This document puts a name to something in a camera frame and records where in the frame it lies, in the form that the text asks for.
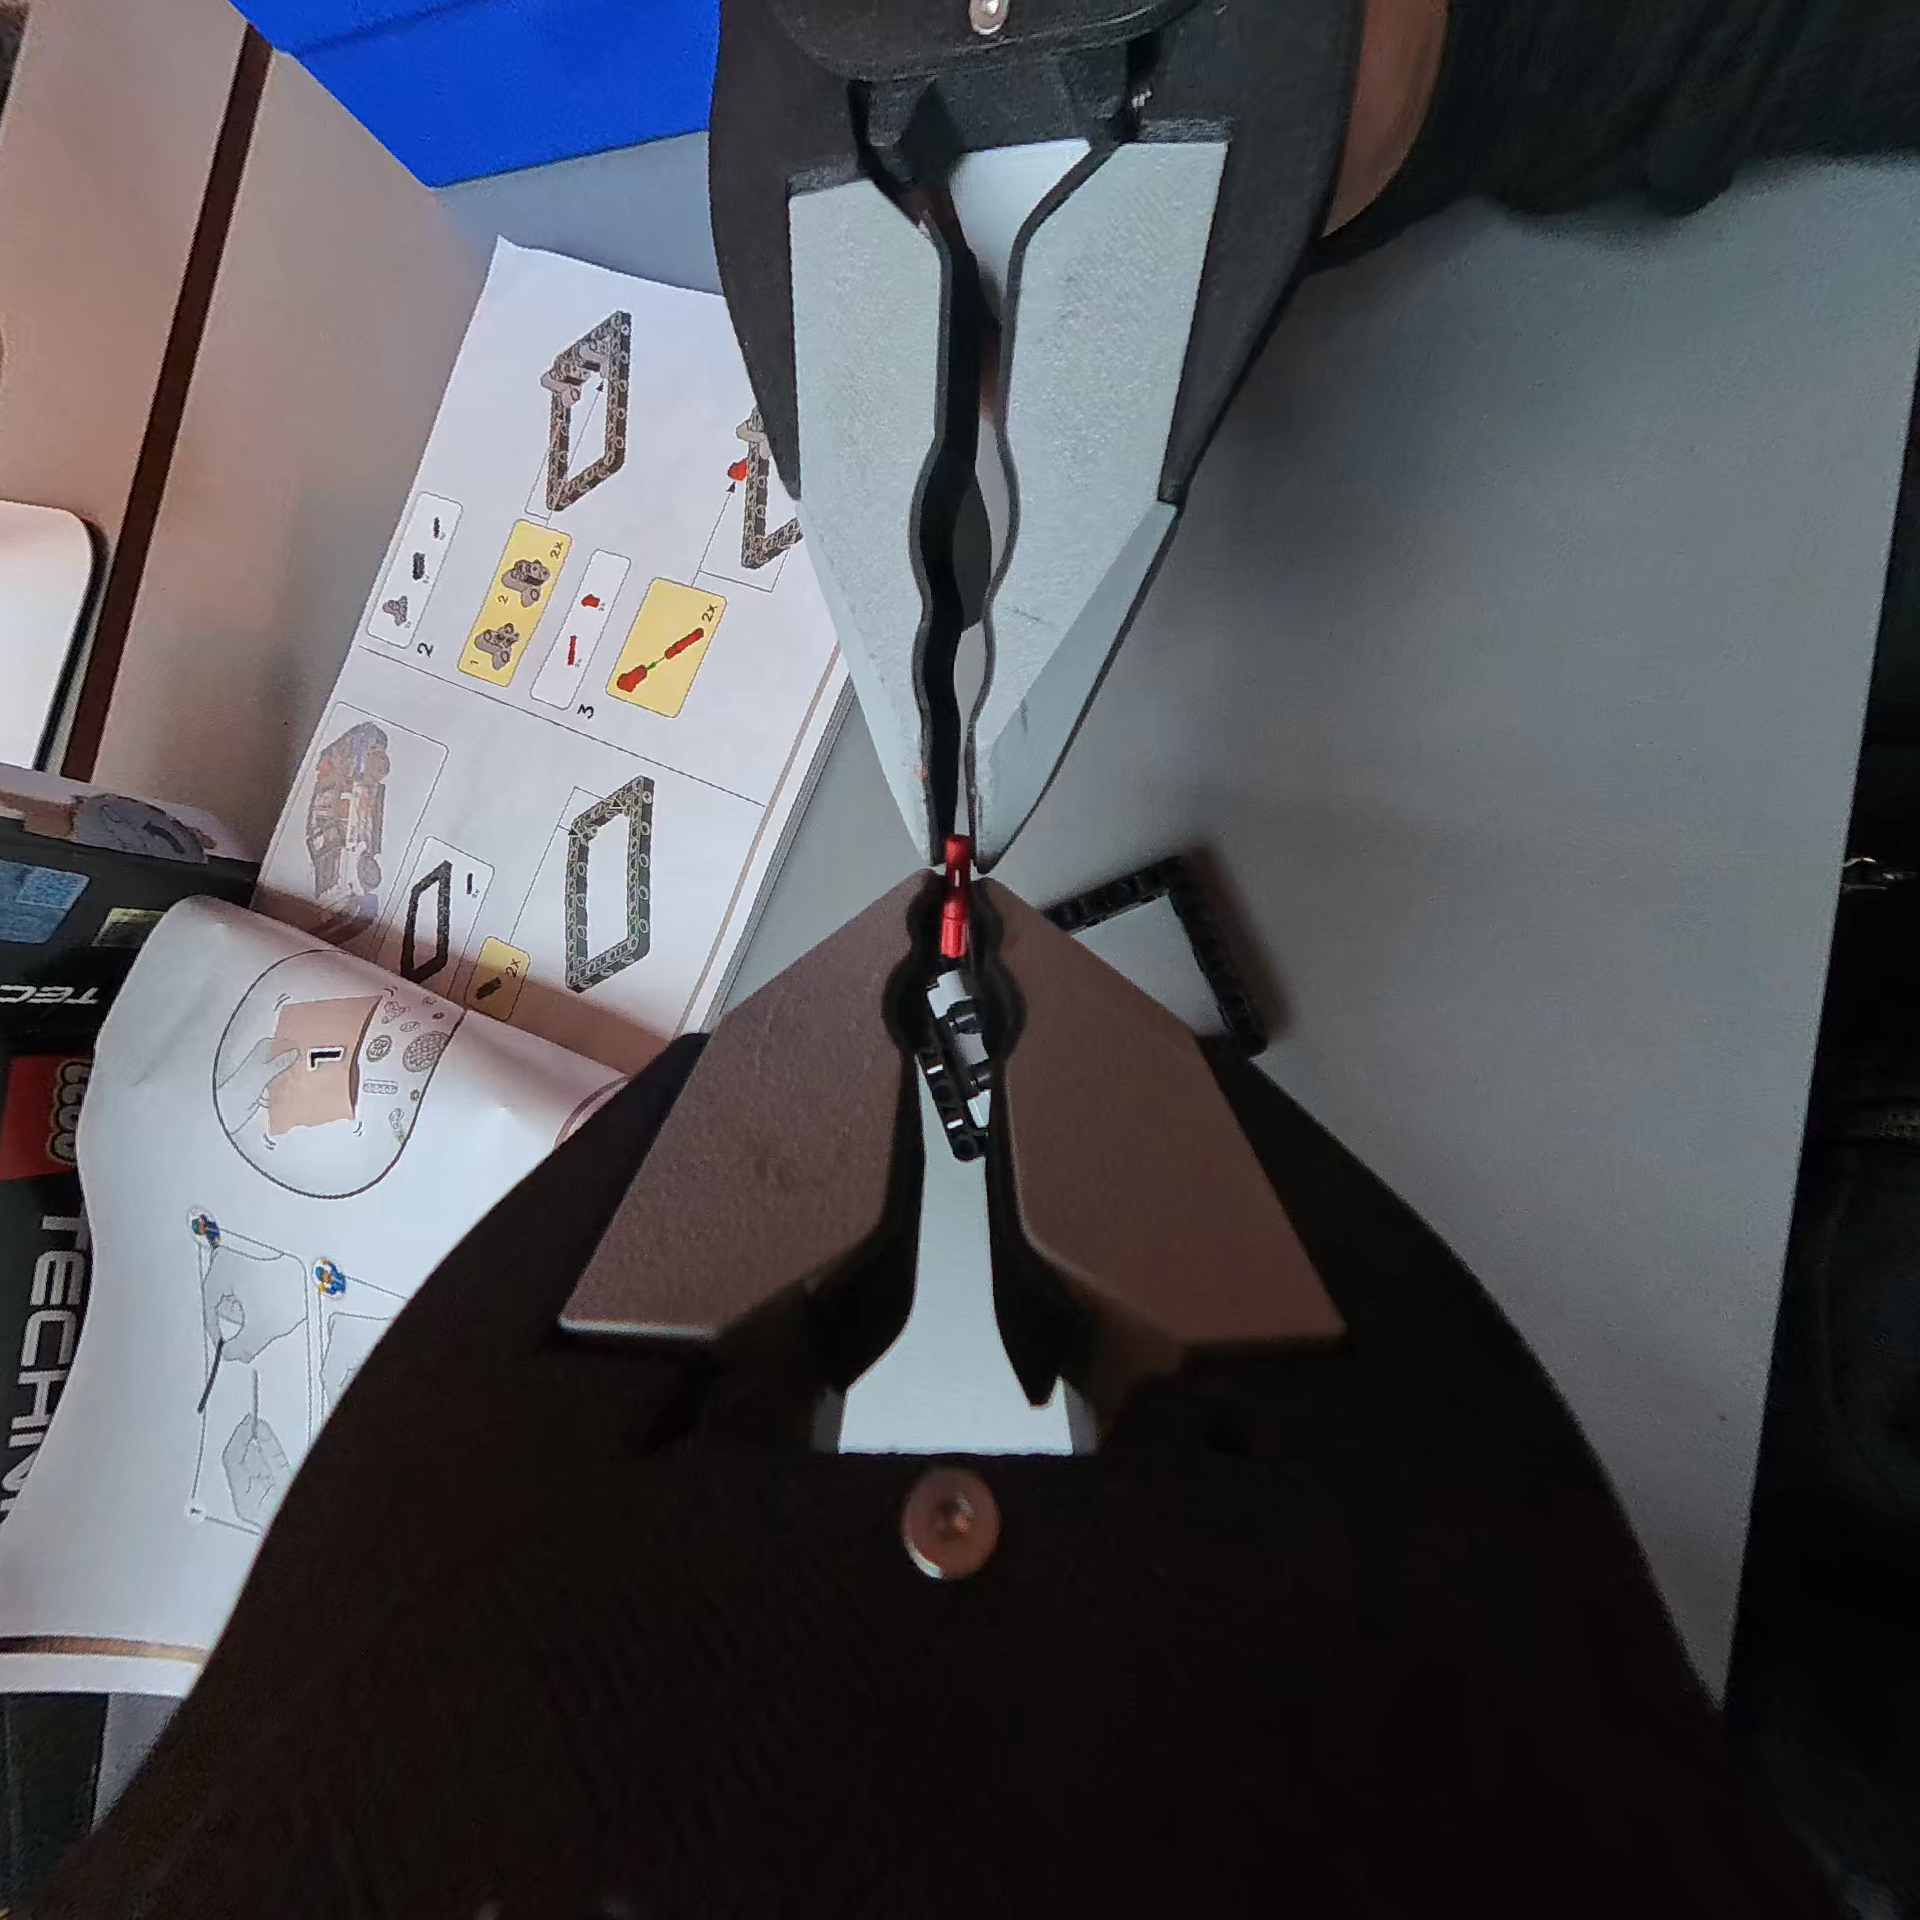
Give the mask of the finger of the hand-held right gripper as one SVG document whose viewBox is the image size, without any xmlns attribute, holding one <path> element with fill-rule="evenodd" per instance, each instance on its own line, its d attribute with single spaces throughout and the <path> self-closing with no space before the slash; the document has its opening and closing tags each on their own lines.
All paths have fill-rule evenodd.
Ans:
<svg viewBox="0 0 1920 1920">
<path fill-rule="evenodd" d="M 941 858 L 964 630 L 948 249 L 868 176 L 797 193 L 786 217 L 804 545 L 904 829 Z"/>
<path fill-rule="evenodd" d="M 971 857 L 1011 853 L 1178 520 L 1164 466 L 1229 146 L 1081 156 L 1022 220 L 1002 296 L 996 438 L 1010 525 L 971 714 Z"/>
</svg>

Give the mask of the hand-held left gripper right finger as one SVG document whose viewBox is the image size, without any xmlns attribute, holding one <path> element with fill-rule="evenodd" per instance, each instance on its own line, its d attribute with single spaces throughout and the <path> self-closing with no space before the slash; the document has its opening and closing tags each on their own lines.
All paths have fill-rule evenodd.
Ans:
<svg viewBox="0 0 1920 1920">
<path fill-rule="evenodd" d="M 1019 1391 L 1119 1413 L 1347 1328 L 1197 1040 L 1008 887 L 971 893 L 996 1328 Z"/>
</svg>

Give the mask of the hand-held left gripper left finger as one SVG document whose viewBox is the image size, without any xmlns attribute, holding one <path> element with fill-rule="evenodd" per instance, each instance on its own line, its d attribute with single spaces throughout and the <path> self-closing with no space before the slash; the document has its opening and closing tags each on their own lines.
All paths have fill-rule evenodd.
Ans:
<svg viewBox="0 0 1920 1920">
<path fill-rule="evenodd" d="M 921 983 L 940 883 L 901 879 L 699 1048 L 559 1326 L 841 1396 L 904 1328 L 921 1216 Z"/>
</svg>

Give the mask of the black rectangular lego frame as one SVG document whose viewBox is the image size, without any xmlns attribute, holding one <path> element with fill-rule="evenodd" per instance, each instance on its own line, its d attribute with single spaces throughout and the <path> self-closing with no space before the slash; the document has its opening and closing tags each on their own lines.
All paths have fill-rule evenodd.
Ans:
<svg viewBox="0 0 1920 1920">
<path fill-rule="evenodd" d="M 948 1152 L 960 1165 L 974 1165 L 989 1146 L 996 1052 L 981 1022 L 971 950 L 957 967 L 940 957 L 943 883 L 940 869 L 932 948 L 907 1037 Z M 1270 1045 L 1271 1018 L 1240 967 L 1233 928 L 1222 919 L 1222 897 L 1200 858 L 1167 855 L 1060 897 L 1039 914 L 1058 932 L 1083 942 L 1093 930 L 1155 907 L 1164 907 L 1175 925 L 1211 1003 L 1211 1035 L 1240 1057 L 1255 1059 Z"/>
</svg>

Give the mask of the lego instruction booklet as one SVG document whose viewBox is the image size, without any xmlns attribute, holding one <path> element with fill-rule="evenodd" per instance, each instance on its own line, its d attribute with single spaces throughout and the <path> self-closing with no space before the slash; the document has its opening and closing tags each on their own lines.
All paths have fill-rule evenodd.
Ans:
<svg viewBox="0 0 1920 1920">
<path fill-rule="evenodd" d="M 4 1700 L 191 1688 L 398 1312 L 718 1010 L 847 690 L 724 305 L 499 243 L 256 909 L 56 1100 Z"/>
</svg>

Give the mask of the person's right forearm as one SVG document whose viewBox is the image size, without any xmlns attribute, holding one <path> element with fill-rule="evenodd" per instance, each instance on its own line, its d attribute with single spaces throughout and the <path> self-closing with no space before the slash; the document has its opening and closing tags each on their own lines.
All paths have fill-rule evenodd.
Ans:
<svg viewBox="0 0 1920 1920">
<path fill-rule="evenodd" d="M 1309 262 L 1475 199 L 1677 217 L 1748 165 L 1915 146 L 1913 3 L 1368 3 Z"/>
</svg>

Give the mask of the lego set cardboard box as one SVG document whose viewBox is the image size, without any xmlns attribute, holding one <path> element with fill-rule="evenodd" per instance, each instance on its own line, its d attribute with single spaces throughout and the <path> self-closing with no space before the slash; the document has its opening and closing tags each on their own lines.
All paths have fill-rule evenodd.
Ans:
<svg viewBox="0 0 1920 1920">
<path fill-rule="evenodd" d="M 182 900 L 245 907 L 259 869 L 216 818 L 26 766 L 2 770 L 2 1496 L 4 1912 L 94 1823 L 105 1698 L 161 1657 L 63 1651 L 83 1606 L 48 1568 L 83 1546 L 102 1496 L 56 1421 L 83 1356 L 94 1245 L 79 1134 L 102 1029 L 139 948 Z"/>
</svg>

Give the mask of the blue plastic bin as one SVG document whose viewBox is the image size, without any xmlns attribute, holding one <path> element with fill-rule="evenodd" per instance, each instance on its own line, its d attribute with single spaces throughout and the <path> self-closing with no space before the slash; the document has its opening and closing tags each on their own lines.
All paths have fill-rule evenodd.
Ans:
<svg viewBox="0 0 1920 1920">
<path fill-rule="evenodd" d="M 716 3 L 238 3 L 439 189 L 702 133 Z"/>
</svg>

